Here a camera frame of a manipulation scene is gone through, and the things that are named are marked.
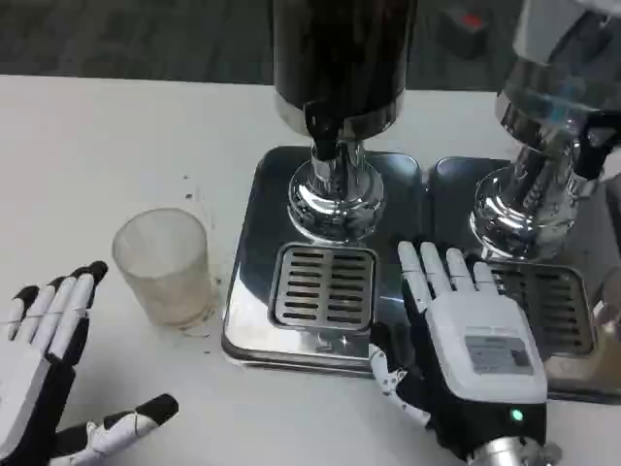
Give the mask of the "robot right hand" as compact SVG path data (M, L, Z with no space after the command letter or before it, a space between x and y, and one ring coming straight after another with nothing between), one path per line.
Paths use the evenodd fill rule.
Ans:
M529 321L487 263L432 242L398 245L414 362L371 328L368 356L385 398L468 465L546 463L548 382Z

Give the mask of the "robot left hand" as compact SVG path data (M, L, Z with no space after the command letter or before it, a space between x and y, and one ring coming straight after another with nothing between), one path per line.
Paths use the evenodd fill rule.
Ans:
M178 401L164 393L132 410L59 429L89 311L107 272L105 262L92 262L42 287L24 287L2 308L2 464L97 465L178 413Z

